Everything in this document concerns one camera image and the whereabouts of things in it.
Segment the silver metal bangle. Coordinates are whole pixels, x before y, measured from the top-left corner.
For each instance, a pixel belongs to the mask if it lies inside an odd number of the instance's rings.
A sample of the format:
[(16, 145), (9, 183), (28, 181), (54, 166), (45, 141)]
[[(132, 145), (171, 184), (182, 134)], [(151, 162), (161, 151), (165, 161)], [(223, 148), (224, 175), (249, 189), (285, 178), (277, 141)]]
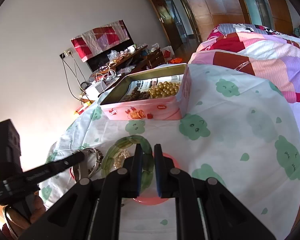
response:
[(72, 168), (73, 178), (76, 182), (82, 178), (91, 178), (96, 174), (101, 168), (103, 160), (103, 154), (97, 148), (87, 147), (81, 152), (84, 154), (84, 160)]

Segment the pink plastic bangle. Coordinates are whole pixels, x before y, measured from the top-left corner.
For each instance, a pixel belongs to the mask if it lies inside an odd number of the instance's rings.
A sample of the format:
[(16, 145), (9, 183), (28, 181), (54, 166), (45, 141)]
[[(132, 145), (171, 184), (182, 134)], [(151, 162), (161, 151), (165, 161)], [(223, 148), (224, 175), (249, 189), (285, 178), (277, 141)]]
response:
[[(167, 153), (163, 153), (163, 155), (165, 157), (171, 158), (173, 160), (175, 167), (179, 168), (178, 162), (172, 156), (170, 156)], [(128, 150), (120, 150), (119, 156), (115, 157), (114, 165), (112, 165), (112, 167), (114, 167), (115, 169), (122, 167), (124, 160), (128, 157), (130, 157), (130, 152)], [(71, 175), (72, 179), (74, 180), (73, 174), (72, 174), (72, 168), (70, 168), (70, 175)], [(149, 206), (149, 205), (161, 204), (161, 203), (167, 201), (167, 198), (160, 198), (158, 196), (145, 196), (144, 194), (142, 194), (142, 195), (138, 196), (138, 198), (134, 198), (133, 200), (139, 204)]]

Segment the wooden bedroom door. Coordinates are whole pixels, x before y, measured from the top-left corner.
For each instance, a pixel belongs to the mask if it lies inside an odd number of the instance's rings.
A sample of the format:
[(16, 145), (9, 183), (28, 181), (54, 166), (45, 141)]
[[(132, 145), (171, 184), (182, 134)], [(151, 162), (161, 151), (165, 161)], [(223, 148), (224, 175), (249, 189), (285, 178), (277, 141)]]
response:
[(182, 44), (182, 40), (179, 35), (179, 31), (175, 24), (175, 21), (170, 14), (167, 3), (165, 0), (150, 0), (153, 4), (159, 21), (161, 22), (164, 32), (167, 36), (167, 39), (172, 46), (172, 49), (176, 51)]

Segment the pink cookie tin box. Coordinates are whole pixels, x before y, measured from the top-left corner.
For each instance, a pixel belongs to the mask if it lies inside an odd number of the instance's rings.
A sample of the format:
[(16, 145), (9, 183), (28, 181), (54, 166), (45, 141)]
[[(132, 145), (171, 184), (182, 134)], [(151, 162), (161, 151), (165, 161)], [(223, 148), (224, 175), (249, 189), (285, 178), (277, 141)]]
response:
[(125, 76), (100, 106), (110, 120), (179, 120), (190, 91), (187, 64), (169, 64)]

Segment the white green-patterned tablecloth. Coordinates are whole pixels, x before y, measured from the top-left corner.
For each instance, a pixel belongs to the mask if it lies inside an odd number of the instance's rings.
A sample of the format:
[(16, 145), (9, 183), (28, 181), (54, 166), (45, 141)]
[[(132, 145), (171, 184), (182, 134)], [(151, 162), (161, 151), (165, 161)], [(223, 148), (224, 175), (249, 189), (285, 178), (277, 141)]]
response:
[(109, 120), (98, 103), (51, 147), (47, 161), (95, 147), (102, 153), (129, 135), (160, 144), (192, 177), (217, 178), (277, 239), (285, 239), (300, 205), (300, 133), (272, 81), (213, 65), (189, 65), (185, 118)]

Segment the white box device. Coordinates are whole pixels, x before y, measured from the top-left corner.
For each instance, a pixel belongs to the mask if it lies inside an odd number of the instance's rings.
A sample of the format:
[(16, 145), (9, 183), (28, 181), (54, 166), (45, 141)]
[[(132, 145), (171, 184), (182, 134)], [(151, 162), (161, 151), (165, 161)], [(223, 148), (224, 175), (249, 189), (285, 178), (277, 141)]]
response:
[(85, 94), (89, 100), (97, 100), (98, 97), (104, 93), (111, 85), (113, 85), (119, 78), (113, 78), (111, 80), (94, 81), (91, 85), (85, 89)]

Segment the orange item on floor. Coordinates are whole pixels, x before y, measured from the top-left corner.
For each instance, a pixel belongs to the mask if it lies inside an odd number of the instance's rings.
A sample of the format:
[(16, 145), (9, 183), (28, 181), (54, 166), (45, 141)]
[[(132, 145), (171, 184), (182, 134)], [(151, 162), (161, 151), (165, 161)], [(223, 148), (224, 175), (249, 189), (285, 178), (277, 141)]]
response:
[(168, 60), (167, 63), (168, 64), (179, 64), (179, 63), (183, 63), (183, 59), (180, 57), (176, 57), (174, 59)]

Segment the wooden tv cabinet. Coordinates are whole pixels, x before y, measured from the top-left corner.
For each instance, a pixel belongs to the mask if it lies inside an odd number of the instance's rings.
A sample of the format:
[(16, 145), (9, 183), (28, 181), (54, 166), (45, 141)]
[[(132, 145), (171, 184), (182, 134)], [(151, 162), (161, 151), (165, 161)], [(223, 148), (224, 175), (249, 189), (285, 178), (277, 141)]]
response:
[(154, 46), (149, 50), (148, 46), (144, 45), (136, 49), (133, 53), (124, 53), (118, 59), (97, 67), (88, 80), (89, 82), (93, 82), (105, 80), (113, 76), (122, 77), (130, 73), (153, 69), (162, 63), (165, 63), (165, 59), (160, 47)]

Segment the red patchwork cloth cover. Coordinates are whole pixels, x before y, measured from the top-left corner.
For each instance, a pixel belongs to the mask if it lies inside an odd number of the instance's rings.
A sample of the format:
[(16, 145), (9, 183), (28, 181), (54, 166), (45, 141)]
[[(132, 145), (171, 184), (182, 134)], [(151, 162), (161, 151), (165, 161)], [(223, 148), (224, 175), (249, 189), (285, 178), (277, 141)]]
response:
[(95, 57), (131, 38), (123, 20), (86, 31), (70, 41), (82, 62)]

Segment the patchwork pink quilt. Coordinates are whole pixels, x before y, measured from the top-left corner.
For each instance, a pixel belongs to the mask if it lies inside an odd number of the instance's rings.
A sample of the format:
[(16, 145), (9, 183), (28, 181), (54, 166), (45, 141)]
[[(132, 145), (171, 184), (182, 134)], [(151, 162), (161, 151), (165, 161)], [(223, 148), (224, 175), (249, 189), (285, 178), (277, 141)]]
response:
[(213, 64), (267, 79), (289, 103), (300, 102), (300, 38), (262, 25), (217, 25), (190, 64)]

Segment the wooden wardrobe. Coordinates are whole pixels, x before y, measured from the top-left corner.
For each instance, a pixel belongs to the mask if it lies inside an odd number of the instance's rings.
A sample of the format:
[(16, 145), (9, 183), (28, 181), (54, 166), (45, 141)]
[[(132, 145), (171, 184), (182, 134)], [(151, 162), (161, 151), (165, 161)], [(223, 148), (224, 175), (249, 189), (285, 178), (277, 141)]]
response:
[[(201, 39), (205, 41), (213, 28), (221, 23), (250, 23), (244, 0), (188, 0)], [(286, 0), (268, 0), (274, 29), (292, 35), (293, 24)]]

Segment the wall power socket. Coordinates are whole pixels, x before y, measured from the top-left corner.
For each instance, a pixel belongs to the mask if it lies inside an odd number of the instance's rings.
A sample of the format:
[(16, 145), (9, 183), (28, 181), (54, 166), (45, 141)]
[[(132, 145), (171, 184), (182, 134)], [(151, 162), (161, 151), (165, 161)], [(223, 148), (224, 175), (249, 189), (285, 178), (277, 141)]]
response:
[(71, 49), (71, 48), (69, 48), (69, 49), (66, 49), (65, 51), (63, 51), (60, 55), (59, 55), (59, 57), (63, 60), (63, 59), (65, 59), (66, 57), (74, 57), (73, 56), (73, 50)]

